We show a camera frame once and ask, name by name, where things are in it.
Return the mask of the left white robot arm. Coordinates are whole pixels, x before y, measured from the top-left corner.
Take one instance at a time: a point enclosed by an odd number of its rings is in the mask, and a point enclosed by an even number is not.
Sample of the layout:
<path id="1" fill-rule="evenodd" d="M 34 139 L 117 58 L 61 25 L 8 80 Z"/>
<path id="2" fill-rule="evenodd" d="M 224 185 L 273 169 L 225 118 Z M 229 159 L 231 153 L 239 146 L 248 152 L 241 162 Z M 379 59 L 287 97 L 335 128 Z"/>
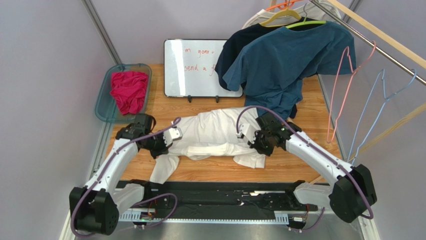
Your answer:
<path id="1" fill-rule="evenodd" d="M 111 235 L 119 217 L 128 209 L 143 206 L 156 200 L 147 198 L 151 193 L 150 183 L 131 180 L 116 191 L 124 170 L 141 149 L 148 150 L 153 158 L 165 155 L 174 141 L 183 134 L 175 118 L 171 125 L 153 132 L 156 119 L 139 113 L 134 121 L 121 128 L 105 161 L 83 187 L 74 187 L 69 194 L 70 229 L 79 238 L 96 234 Z"/>

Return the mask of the white floral print t-shirt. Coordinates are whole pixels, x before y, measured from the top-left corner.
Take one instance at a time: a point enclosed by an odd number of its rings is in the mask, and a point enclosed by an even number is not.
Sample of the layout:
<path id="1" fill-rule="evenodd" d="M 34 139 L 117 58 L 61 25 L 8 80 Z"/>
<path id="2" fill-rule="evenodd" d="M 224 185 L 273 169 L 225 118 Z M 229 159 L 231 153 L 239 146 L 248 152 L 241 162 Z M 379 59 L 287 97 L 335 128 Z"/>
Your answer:
<path id="1" fill-rule="evenodd" d="M 255 108 L 231 107 L 201 112 L 183 117 L 178 123 L 183 136 L 173 142 L 167 154 L 156 159 L 150 181 L 163 184 L 177 169 L 181 156 L 198 161 L 208 157 L 229 156 L 239 165 L 264 168 L 266 157 L 250 148 L 248 143 L 237 137 L 236 126 L 250 124 L 259 129 Z"/>

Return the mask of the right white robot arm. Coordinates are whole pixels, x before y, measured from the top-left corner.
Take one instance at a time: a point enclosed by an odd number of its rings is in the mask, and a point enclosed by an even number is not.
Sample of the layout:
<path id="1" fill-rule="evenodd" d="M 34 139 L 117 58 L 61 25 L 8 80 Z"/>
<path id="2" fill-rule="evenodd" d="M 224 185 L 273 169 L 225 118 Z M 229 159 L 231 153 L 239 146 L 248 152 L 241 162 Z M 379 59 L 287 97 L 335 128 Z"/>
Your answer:
<path id="1" fill-rule="evenodd" d="M 259 154 L 270 156 L 281 148 L 316 170 L 328 185 L 297 181 L 292 193 L 302 205 L 330 209 L 346 223 L 359 217 L 372 216 L 371 206 L 377 195 L 370 170 L 360 164 L 354 166 L 334 156 L 318 145 L 292 122 L 281 123 L 272 113 L 256 119 L 259 127 L 237 123 L 239 138 Z"/>

